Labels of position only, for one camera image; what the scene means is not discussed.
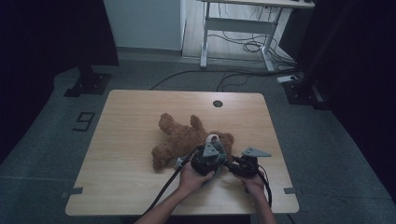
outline cable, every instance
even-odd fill
[[[268,21],[271,19],[272,7],[270,7],[270,13],[268,13]]]
[[[227,4],[225,4],[225,3],[224,3],[224,10],[225,10],[225,14],[228,16],[228,18],[230,18],[230,15],[228,15],[228,12],[227,12]]]
[[[264,174],[265,174],[265,178],[267,179],[267,182],[268,182],[268,184],[270,183],[270,181],[268,180],[268,175],[267,175],[267,172],[265,171],[265,169],[261,166],[261,165],[259,165],[259,167],[260,168],[262,168],[262,170],[264,171]]]
[[[221,18],[221,9],[220,9],[220,3],[219,3],[219,17]]]
[[[285,69],[285,70],[281,70],[281,71],[277,71],[274,73],[255,73],[255,72],[235,72],[234,74],[230,74],[228,76],[226,76],[226,74],[223,75],[221,81],[219,82],[218,87],[216,88],[216,91],[219,91],[219,87],[226,87],[226,86],[231,86],[231,85],[235,85],[235,86],[242,86],[244,84],[247,83],[247,80],[250,77],[269,77],[269,76],[275,76],[275,75],[280,75],[280,74],[287,74],[287,73],[295,73],[295,72],[299,72],[300,70],[295,69],[295,68],[291,68],[291,69]],[[248,76],[246,81],[244,81],[242,84],[227,84],[226,86],[223,86],[223,82],[225,79],[230,78],[230,77],[236,77],[236,76]]]
[[[208,73],[208,72],[223,73],[224,71],[218,71],[218,70],[214,70],[214,71],[211,71],[211,70],[197,70],[197,71],[194,71],[194,70],[190,70],[190,71],[179,72],[179,73],[176,73],[176,74],[171,75],[170,77],[166,77],[165,79],[161,80],[160,82],[158,82],[157,84],[155,84],[153,87],[151,87],[151,88],[148,89],[148,90],[149,90],[149,91],[152,91],[152,90],[155,89],[157,86],[159,86],[160,84],[164,83],[166,80],[168,80],[168,79],[170,79],[170,78],[172,78],[172,77],[176,77],[176,76],[183,75],[183,74],[186,74],[186,73]]]
[[[287,217],[289,218],[289,220],[291,221],[292,224],[296,224],[290,214],[287,214]]]
[[[262,18],[262,11],[260,12],[259,18],[257,18],[258,21]]]
[[[176,178],[176,176],[181,171],[181,169],[184,167],[184,165],[186,165],[186,163],[190,161],[190,158],[191,158],[192,154],[194,154],[195,150],[196,149],[194,149],[192,152],[190,152],[190,154],[186,157],[186,159],[177,167],[175,172],[172,174],[172,176],[169,178],[169,180],[166,182],[166,184],[161,189],[160,193],[155,198],[154,202],[151,204],[151,206],[148,208],[148,210],[146,210],[146,212],[142,216],[144,216],[147,212],[149,212],[149,210],[151,210],[155,206],[155,204],[157,204],[157,202],[163,196],[163,193],[166,191],[166,189],[169,187],[169,185],[172,183],[172,181]]]
[[[221,78],[221,82],[220,82],[219,85],[216,87],[216,91],[219,90],[219,86],[221,86],[222,91],[224,91],[224,87],[223,87],[223,85],[222,85],[222,80],[224,80],[224,78],[225,78],[225,76],[226,76],[226,74],[227,74],[228,72],[240,72],[240,73],[244,73],[244,72],[250,72],[250,71],[244,70],[244,69],[230,69],[230,70],[227,70],[226,72],[224,72],[224,74],[223,74],[223,76],[222,76],[222,78]]]
[[[244,51],[248,51],[248,52],[258,52],[258,51],[260,51],[262,49],[262,45],[259,45],[259,44],[263,44],[263,43],[258,42],[258,41],[248,41],[248,42],[244,42],[244,43],[235,41],[235,40],[248,40],[248,39],[253,39],[253,38],[231,39],[229,37],[224,37],[224,36],[221,36],[221,35],[208,35],[208,36],[215,36],[215,37],[222,38],[222,39],[224,39],[226,41],[229,41],[229,42],[232,42],[232,43],[235,43],[235,44],[243,45],[244,46],[243,50]],[[248,46],[255,46],[258,49],[249,49]]]
[[[204,27],[204,29],[205,29],[205,2],[203,2],[204,3],[204,6],[202,7],[202,27]]]
[[[239,40],[252,40],[254,38],[263,37],[265,35],[256,35],[256,36],[249,37],[249,38],[231,38],[231,37],[228,37],[226,34],[224,34],[224,36],[221,36],[221,35],[214,35],[214,36],[217,36],[217,37],[220,37],[220,38],[225,38],[226,40],[239,41]]]
[[[267,9],[268,7],[265,7],[265,9]],[[276,7],[276,10],[274,12],[278,11],[278,7]],[[265,10],[266,13],[270,13],[268,10]]]
[[[249,19],[251,19],[251,17],[252,17],[252,16],[253,16],[253,14],[256,12],[256,10],[257,10],[257,6],[255,6],[255,7],[254,7],[254,11],[251,13],[251,15],[250,15]]]
[[[270,184],[269,184],[268,180],[265,179],[265,177],[262,175],[262,172],[260,172],[259,168],[257,168],[257,174],[259,175],[259,177],[262,179],[262,182],[264,183],[265,189],[267,190],[267,193],[268,193],[268,204],[270,205],[270,207],[272,207],[272,191],[270,188]]]

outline standing desk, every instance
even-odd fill
[[[222,107],[215,107],[222,101]],[[232,133],[233,155],[247,147],[272,154],[259,158],[268,174],[273,193],[273,212],[296,213],[292,188],[276,133],[264,98],[258,93],[194,91],[112,91],[82,163],[75,189],[65,212],[69,216],[126,216],[143,214],[175,169],[172,165],[155,173],[151,150],[167,139],[158,121],[171,114],[181,124],[198,116],[205,129]],[[164,193],[178,186],[178,177]],[[240,181],[222,167],[207,185],[194,192],[174,215],[247,215],[254,206]]]
[[[315,4],[311,1],[306,3],[303,0],[298,2],[292,0],[199,0],[207,3],[206,14],[205,14],[205,26],[204,26],[204,42],[201,48],[201,68],[207,66],[207,32],[213,31],[229,31],[239,33],[251,33],[269,35],[265,44],[261,50],[262,57],[264,58],[265,65],[269,72],[274,72],[274,66],[271,61],[271,55],[269,54],[269,48],[274,38],[277,24],[279,22],[282,9],[284,7],[289,8],[313,8]],[[239,5],[255,5],[255,6],[268,6],[268,7],[279,7],[276,16],[273,21],[248,21],[248,20],[235,20],[225,18],[210,18],[210,3],[225,3],[225,4],[239,4]]]

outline gray floor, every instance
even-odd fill
[[[256,63],[211,61],[207,71],[236,65],[262,70]],[[1,164],[0,223],[122,223],[119,217],[69,217],[64,212],[63,194],[73,188],[106,97],[115,89],[148,90],[172,74],[199,66],[197,60],[175,55],[122,53],[120,68],[95,70],[113,75],[105,94],[63,97],[77,80],[78,70],[57,76],[47,105]],[[155,90],[214,91],[222,76],[221,72],[180,75]],[[277,77],[251,77],[245,85],[224,91],[259,92],[265,97],[300,205],[296,214],[277,214],[278,223],[395,223],[395,204],[332,112],[290,105]],[[245,79],[230,78],[227,83]],[[72,131],[78,127],[80,112],[95,113],[85,133]]]

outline power strip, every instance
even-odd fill
[[[288,82],[288,81],[294,81],[297,80],[296,76],[286,76],[286,77],[279,77],[276,79],[277,83],[283,83],[283,82]]]

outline brown teddy bear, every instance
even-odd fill
[[[233,136],[230,133],[218,131],[207,133],[201,120],[195,115],[191,115],[190,124],[191,126],[188,126],[175,122],[167,113],[161,115],[160,128],[169,135],[169,138],[151,151],[154,170],[162,169],[173,158],[187,156],[197,146],[204,144],[210,134],[216,134],[219,137],[228,160],[231,160]]]

